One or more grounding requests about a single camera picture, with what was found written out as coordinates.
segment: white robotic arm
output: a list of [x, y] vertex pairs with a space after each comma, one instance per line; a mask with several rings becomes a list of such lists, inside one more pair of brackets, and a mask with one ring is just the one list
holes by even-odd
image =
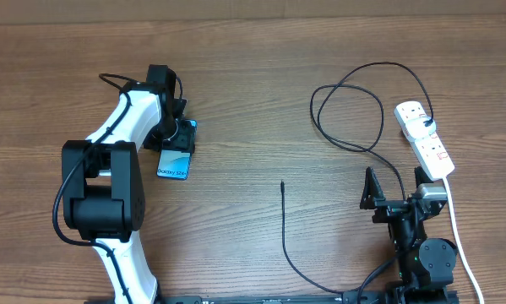
[[[116, 109], [96, 132], [86, 140], [71, 140], [63, 146], [63, 180], [72, 174], [63, 190], [65, 222], [69, 228], [77, 229], [82, 239], [104, 245], [94, 249], [114, 287], [115, 298], [110, 302], [116, 304], [154, 304], [161, 298], [139, 238], [145, 198], [137, 152], [141, 146], [193, 150], [195, 128], [181, 119], [186, 101], [181, 96], [174, 99], [176, 80], [167, 66], [150, 66], [145, 83], [129, 80], [120, 89]], [[101, 144], [93, 147], [105, 135]], [[83, 170], [71, 172], [79, 159], [84, 160]], [[97, 176], [110, 176], [111, 186], [87, 183], [86, 178]]]
[[[162, 119], [161, 103], [159, 96], [151, 94], [148, 91], [129, 91], [128, 95], [131, 99], [131, 106], [125, 117], [119, 122], [117, 127], [102, 142], [103, 144], [114, 144], [117, 141], [133, 142], [136, 144], [138, 151], [142, 146], [148, 132], [158, 125]], [[121, 115], [127, 105], [125, 94], [120, 94], [119, 104], [114, 112], [108, 117], [106, 122], [87, 140], [92, 142], [104, 134], [106, 129], [110, 127]], [[100, 170], [100, 176], [110, 176], [110, 170]], [[119, 265], [123, 281], [128, 288], [129, 295], [134, 304], [152, 304], [157, 296], [157, 279], [151, 273], [144, 255], [144, 249], [140, 241], [138, 231], [132, 231], [128, 242], [121, 242], [115, 238], [98, 238], [96, 242], [107, 245], [113, 250]], [[116, 269], [106, 251], [94, 247], [101, 256], [102, 262], [106, 268], [106, 272], [110, 277], [110, 281], [114, 287], [116, 304], [128, 304], [127, 297], [122, 293], [122, 288], [117, 279]]]

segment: black wire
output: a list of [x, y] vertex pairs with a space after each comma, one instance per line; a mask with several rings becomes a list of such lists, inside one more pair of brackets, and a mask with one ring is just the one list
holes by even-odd
[[[372, 63], [368, 63], [368, 64], [364, 64], [358, 68], [355, 68], [353, 69], [350, 73], [348, 73], [338, 84], [329, 84], [329, 85], [323, 85], [321, 87], [318, 87], [312, 94], [311, 96], [311, 103], [310, 103], [310, 106], [309, 106], [309, 111], [310, 111], [310, 115], [311, 115], [311, 120], [313, 121], [313, 124], [314, 126], [317, 128], [317, 130], [319, 130], [319, 132], [321, 132], [321, 134], [326, 138], [328, 139], [328, 141], [330, 141], [330, 143], [332, 143], [333, 145], [335, 145], [336, 147], [339, 147], [341, 149], [344, 149], [344, 150], [347, 150], [347, 151], [350, 151], [350, 152], [368, 152], [372, 155], [375, 155], [376, 157], [378, 157], [381, 161], [383, 161], [395, 174], [395, 176], [397, 176], [397, 180], [400, 184], [400, 188], [401, 188], [401, 194], [402, 194], [402, 197], [403, 197], [403, 201], [405, 201], [406, 199], [406, 196], [405, 196], [405, 186], [403, 185], [403, 181], [400, 177], [400, 173], [399, 171], [388, 161], [386, 160], [383, 156], [375, 153], [373, 151], [373, 148], [377, 145], [378, 141], [380, 140], [380, 137], [382, 136], [382, 131], [384, 130], [384, 108], [382, 106], [382, 102], [380, 101], [380, 99], [371, 91], [369, 90], [366, 90], [362, 87], [359, 87], [359, 86], [356, 86], [356, 85], [351, 85], [351, 84], [344, 84], [344, 82], [356, 71], [362, 69], [362, 68], [366, 68], [366, 67], [370, 67], [370, 66], [373, 66], [373, 65], [395, 65], [395, 66], [398, 66], [398, 67], [401, 67], [403, 69], [405, 69], [406, 71], [408, 71], [417, 81], [417, 83], [420, 85], [420, 87], [422, 88], [422, 91], [423, 91], [423, 94], [425, 95], [426, 99], [427, 99], [427, 103], [429, 105], [429, 110], [431, 112], [431, 118], [425, 122], [426, 126], [429, 126], [432, 122], [433, 122], [433, 106], [431, 104], [431, 99], [429, 98], [429, 94], [427, 93], [425, 87], [423, 86], [423, 83], [421, 82], [421, 80], [417, 77], [417, 75], [411, 70], [409, 69], [408, 67], [406, 67], [405, 65], [403, 64], [400, 64], [400, 63], [397, 63], [397, 62], [372, 62]], [[329, 93], [328, 95], [324, 98], [324, 102], [322, 103], [322, 105], [319, 107], [318, 109], [318, 114], [317, 114], [317, 118], [315, 120], [315, 117], [313, 115], [313, 102], [314, 102], [314, 96], [320, 91], [320, 90], [323, 90], [323, 89], [327, 89], [327, 88], [333, 88]], [[338, 89], [338, 88], [349, 88], [349, 89], [354, 89], [354, 90], [360, 90], [362, 92], [365, 92], [365, 93], [368, 93], [370, 96], [372, 96], [378, 103], [378, 106], [380, 107], [380, 129], [378, 130], [378, 136], [377, 138], [375, 139], [375, 141], [373, 142], [373, 144], [371, 144], [368, 148], [365, 148], [359, 144], [353, 144], [353, 143], [350, 143], [350, 142], [346, 142], [344, 140], [341, 140], [341, 139], [338, 139], [338, 138], [335, 138], [329, 134], [327, 134], [323, 129], [322, 129], [322, 124], [320, 122], [320, 114], [322, 113], [322, 110], [324, 109], [324, 106], [326, 105], [326, 103], [328, 102], [330, 96]], [[344, 294], [344, 292], [340, 292], [338, 290], [330, 290], [328, 288], [325, 288], [315, 282], [313, 282], [312, 280], [310, 280], [309, 278], [307, 278], [305, 275], [303, 275], [301, 272], [299, 272], [296, 267], [293, 265], [293, 263], [291, 262], [291, 260], [288, 258], [288, 255], [286, 254], [286, 248], [285, 248], [285, 238], [284, 238], [284, 235], [285, 235], [285, 193], [284, 193], [284, 183], [281, 182], [281, 192], [282, 192], [282, 204], [283, 204], [283, 251], [285, 253], [285, 256], [286, 256], [286, 260], [288, 261], [288, 263], [290, 264], [290, 266], [292, 266], [292, 268], [302, 277], [304, 278], [307, 282], [317, 286], [318, 288], [322, 289], [322, 290], [326, 290], [328, 292], [332, 292], [332, 293], [340, 293], [341, 296], [342, 294]], [[416, 242], [416, 239], [417, 239], [417, 231], [418, 231], [418, 226], [419, 226], [419, 219], [418, 219], [418, 210], [417, 210], [417, 206], [415, 206], [414, 204], [411, 206], [411, 209], [412, 209], [412, 213], [413, 213], [413, 225], [414, 225], [414, 231], [413, 231], [413, 236], [412, 236], [412, 239], [411, 239], [411, 242], [410, 242], [410, 245], [408, 246], [407, 250], [404, 250], [404, 251], [399, 251], [393, 258], [391, 258], [390, 260], [388, 260], [387, 262], [383, 263], [382, 265], [378, 266], [378, 268], [376, 268], [362, 283], [362, 285], [360, 285], [359, 288], [356, 288], [354, 290], [358, 290], [358, 295], [357, 295], [357, 304], [361, 304], [361, 297], [362, 297], [362, 293], [363, 293], [363, 289], [369, 284], [371, 283], [376, 277], [378, 277], [381, 273], [383, 273], [383, 271], [385, 271], [389, 266], [391, 266], [391, 264], [393, 264], [399, 257], [401, 257], [402, 255], [404, 254], [407, 254], [409, 250], [411, 250]]]
[[67, 244], [71, 244], [71, 245], [76, 245], [76, 246], [89, 246], [89, 247], [98, 247], [98, 248], [101, 248], [103, 249], [104, 251], [106, 251], [106, 255], [107, 257], [110, 258], [110, 260], [112, 261], [112, 264], [114, 266], [114, 269], [116, 270], [116, 276], [117, 276], [117, 280], [119, 281], [119, 285], [121, 286], [122, 288], [122, 291], [123, 291], [123, 295], [127, 298], [127, 301], [129, 304], [133, 304], [133, 300], [131, 299], [131, 296], [130, 294], [128, 293], [128, 289], [127, 287], [125, 286], [125, 282], [123, 281], [123, 277], [122, 277], [122, 274], [121, 274], [121, 271], [119, 269], [119, 265], [117, 264], [117, 260], [116, 260], [116, 256], [114, 255], [114, 252], [113, 250], [111, 250], [108, 246], [106, 246], [105, 244], [101, 244], [101, 243], [98, 243], [98, 242], [81, 242], [81, 241], [75, 241], [75, 240], [72, 240], [68, 237], [66, 237], [63, 232], [61, 231], [61, 229], [59, 228], [59, 223], [58, 223], [58, 216], [59, 216], [59, 202], [61, 201], [61, 198], [63, 197], [63, 192], [65, 191], [65, 188], [67, 187], [67, 185], [70, 183], [70, 180], [73, 176], [73, 174], [80, 168], [80, 166], [82, 166], [84, 164], [84, 160], [85, 158], [100, 144], [102, 143], [102, 141], [104, 139], [106, 139], [108, 137], [108, 135], [112, 134], [112, 131], [117, 127], [117, 125], [121, 122], [121, 120], [125, 117], [125, 115], [127, 114], [127, 111], [129, 109], [129, 107], [131, 106], [131, 97], [128, 95], [127, 92], [123, 92], [122, 91], [122, 87], [119, 86], [118, 84], [112, 82], [111, 80], [108, 80], [106, 77], [110, 77], [110, 78], [117, 78], [117, 79], [124, 79], [124, 80], [127, 80], [127, 81], [133, 81], [133, 82], [138, 82], [134, 79], [130, 79], [128, 77], [124, 77], [124, 76], [120, 76], [120, 75], [114, 75], [114, 74], [108, 74], [108, 73], [102, 73], [99, 75], [99, 78], [102, 79], [104, 82], [106, 82], [107, 84], [113, 86], [113, 87], [116, 87], [119, 89], [119, 93], [120, 94], [124, 94], [125, 97], [127, 98], [127, 104], [125, 105], [125, 109], [123, 110], [123, 112], [119, 115], [119, 117], [116, 119], [116, 121], [106, 129], [106, 132], [104, 132], [104, 134], [102, 134], [102, 136], [100, 138], [98, 138], [81, 156], [80, 158], [78, 159], [78, 161], [76, 162], [76, 164], [73, 166], [72, 170], [68, 173], [67, 177], [65, 178], [65, 180], [63, 181], [63, 183], [61, 184], [61, 187], [59, 187], [59, 190], [57, 191], [57, 195], [56, 195], [56, 199], [54, 201], [54, 204], [53, 204], [53, 210], [52, 210], [52, 223], [53, 223], [53, 229], [54, 231], [56, 232], [57, 236], [59, 236], [59, 238], [63, 241], [63, 242], [66, 242]]
[[[364, 65], [362, 65], [360, 67], [354, 68], [350, 73], [348, 73], [338, 83], [337, 87], [333, 88], [331, 90], [331, 92], [329, 92], [328, 96], [326, 97], [326, 100], [329, 99], [329, 97], [335, 92], [335, 90], [337, 90], [337, 88], [339, 87], [339, 85], [343, 84], [345, 82], [345, 80], [348, 79], [354, 72], [356, 72], [357, 70], [360, 70], [362, 68], [370, 67], [370, 66], [373, 66], [373, 65], [395, 65], [397, 67], [405, 69], [408, 73], [410, 73], [414, 77], [414, 79], [417, 81], [417, 83], [422, 88], [423, 94], [425, 95], [425, 98], [427, 99], [427, 103], [429, 105], [429, 111], [431, 112], [431, 119], [429, 119], [427, 122], [425, 122], [426, 126], [429, 126], [433, 122], [433, 106], [431, 105], [431, 99], [429, 98], [429, 94], [427, 93], [427, 90], [425, 90], [425, 86], [423, 85], [422, 81], [418, 78], [418, 76], [414, 73], [414, 71], [412, 71], [407, 66], [405, 66], [403, 64], [400, 64], [400, 63], [397, 63], [397, 62], [371, 62], [371, 63], [368, 63], [368, 64], [364, 64]], [[322, 107], [324, 107], [324, 104], [326, 103], [326, 100], [322, 104], [320, 110], [318, 110], [318, 114], [322, 111]]]
[[395, 261], [397, 261], [400, 257], [406, 254], [406, 251], [401, 251], [395, 254], [395, 256], [388, 261], [384, 262], [382, 265], [378, 266], [375, 270], [372, 271], [371, 274], [367, 276], [367, 278], [363, 281], [363, 283], [357, 289], [357, 304], [362, 304], [362, 293], [365, 286], [369, 285], [369, 283], [373, 282], [381, 273], [386, 271]]
[[[326, 98], [324, 99], [324, 102], [322, 103], [322, 105], [320, 106], [320, 108], [318, 109], [318, 121], [314, 119], [314, 115], [313, 115], [313, 102], [314, 102], [314, 96], [322, 89], [326, 89], [326, 88], [333, 88], [332, 91], [326, 96]], [[334, 138], [330, 135], [328, 135], [323, 129], [322, 129], [322, 126], [320, 124], [320, 113], [322, 112], [322, 110], [324, 109], [324, 105], [326, 104], [326, 102], [328, 102], [329, 100], [329, 97], [332, 95], [332, 93], [334, 92], [334, 90], [337, 90], [338, 88], [351, 88], [351, 89], [355, 89], [355, 90], [360, 90], [362, 92], [365, 92], [365, 93], [368, 93], [370, 96], [372, 96], [378, 103], [378, 106], [380, 107], [380, 129], [378, 130], [378, 136], [377, 138], [375, 139], [375, 141], [373, 142], [373, 144], [371, 144], [368, 148], [364, 148], [362, 147], [361, 145], [359, 144], [353, 144], [353, 143], [349, 143], [349, 142], [346, 142], [344, 140], [340, 140], [340, 139], [337, 139], [337, 138]], [[380, 99], [373, 93], [371, 92], [370, 90], [367, 90], [367, 89], [364, 89], [360, 86], [356, 86], [356, 85], [351, 85], [351, 84], [342, 84], [341, 82], [339, 82], [338, 84], [329, 84], [329, 85], [323, 85], [319, 88], [317, 88], [314, 92], [313, 92], [313, 95], [311, 95], [311, 103], [309, 105], [309, 111], [310, 111], [310, 114], [311, 114], [311, 119], [313, 120], [313, 123], [314, 123], [314, 126], [321, 132], [321, 134], [326, 138], [328, 139], [328, 141], [330, 143], [332, 143], [334, 146], [336, 147], [339, 147], [341, 149], [344, 149], [346, 151], [350, 151], [350, 152], [368, 152], [372, 155], [375, 155], [377, 156], [381, 161], [383, 161], [386, 165], [389, 166], [389, 168], [391, 168], [391, 170], [395, 173], [395, 176], [397, 176], [397, 180], [399, 181], [399, 184], [400, 184], [400, 187], [401, 187], [401, 193], [402, 193], [402, 196], [403, 196], [403, 200], [405, 200], [405, 186], [403, 185], [403, 180], [401, 179], [401, 175], [399, 174], [399, 171], [397, 171], [397, 169], [395, 168], [394, 165], [392, 165], [388, 160], [386, 160], [383, 156], [379, 155], [378, 153], [374, 152], [373, 151], [373, 148], [377, 145], [378, 141], [380, 140], [380, 137], [382, 136], [382, 131], [384, 130], [384, 108], [382, 107], [382, 102], [380, 101]], [[349, 145], [351, 147], [355, 147], [357, 149], [352, 149], [352, 148], [348, 148], [348, 147], [345, 147], [343, 144], [345, 145]]]
[[183, 98], [183, 84], [182, 84], [182, 80], [179, 79], [179, 77], [177, 77], [177, 75], [176, 75], [176, 80], [179, 83], [179, 102], [181, 103], [182, 98]]
[[313, 280], [309, 279], [305, 274], [302, 274], [302, 272], [299, 271], [296, 268], [296, 266], [294, 266], [294, 263], [288, 257], [288, 252], [286, 252], [286, 243], [285, 243], [285, 183], [283, 181], [280, 181], [280, 194], [281, 194], [282, 226], [283, 226], [283, 229], [282, 229], [282, 242], [283, 242], [283, 253], [285, 254], [286, 261], [290, 264], [290, 266], [292, 267], [292, 269], [294, 269], [294, 271], [296, 271], [296, 273], [299, 274], [307, 282], [311, 283], [312, 285], [317, 286], [321, 290], [324, 290], [324, 291], [327, 291], [327, 292], [331, 292], [331, 293], [335, 293], [335, 294], [339, 294], [339, 295], [342, 296], [346, 291], [332, 290], [330, 288], [324, 287], [324, 286], [322, 286], [322, 285], [314, 282]]

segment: blue phone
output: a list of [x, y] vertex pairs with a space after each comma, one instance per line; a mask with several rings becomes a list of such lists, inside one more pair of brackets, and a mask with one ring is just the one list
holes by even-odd
[[[194, 137], [196, 137], [197, 123], [194, 120], [187, 120], [194, 127]], [[157, 168], [157, 176], [163, 178], [171, 178], [177, 180], [186, 180], [189, 168], [191, 166], [191, 153], [162, 150], [159, 159], [159, 167]]]

